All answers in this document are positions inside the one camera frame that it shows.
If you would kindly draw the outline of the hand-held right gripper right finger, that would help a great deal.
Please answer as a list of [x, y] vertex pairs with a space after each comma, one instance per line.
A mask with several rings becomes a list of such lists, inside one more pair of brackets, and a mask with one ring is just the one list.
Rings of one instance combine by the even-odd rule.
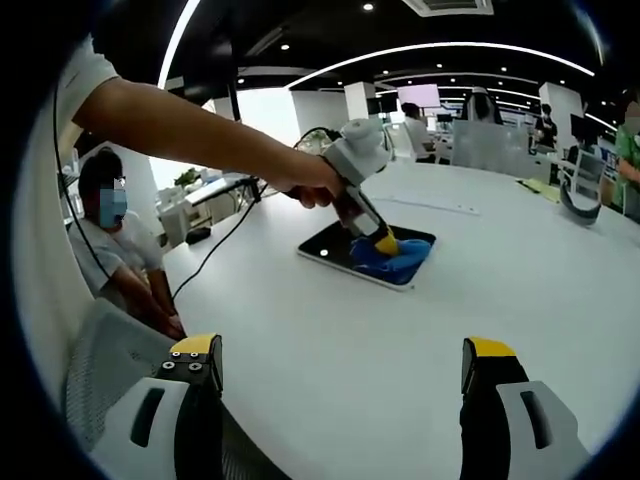
[[463, 342], [462, 479], [571, 479], [591, 455], [568, 406], [506, 344]]

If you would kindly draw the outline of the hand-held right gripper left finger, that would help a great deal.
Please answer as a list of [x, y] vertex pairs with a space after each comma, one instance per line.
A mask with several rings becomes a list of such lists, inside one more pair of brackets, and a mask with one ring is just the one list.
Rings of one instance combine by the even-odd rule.
[[90, 458], [109, 479], [220, 479], [222, 337], [177, 342], [106, 414]]

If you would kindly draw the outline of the person's left hand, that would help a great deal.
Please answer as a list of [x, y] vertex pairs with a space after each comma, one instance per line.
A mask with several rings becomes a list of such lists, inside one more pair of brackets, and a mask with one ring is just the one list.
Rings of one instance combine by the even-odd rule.
[[307, 208], [329, 206], [344, 190], [342, 179], [319, 156], [294, 151], [272, 185]]

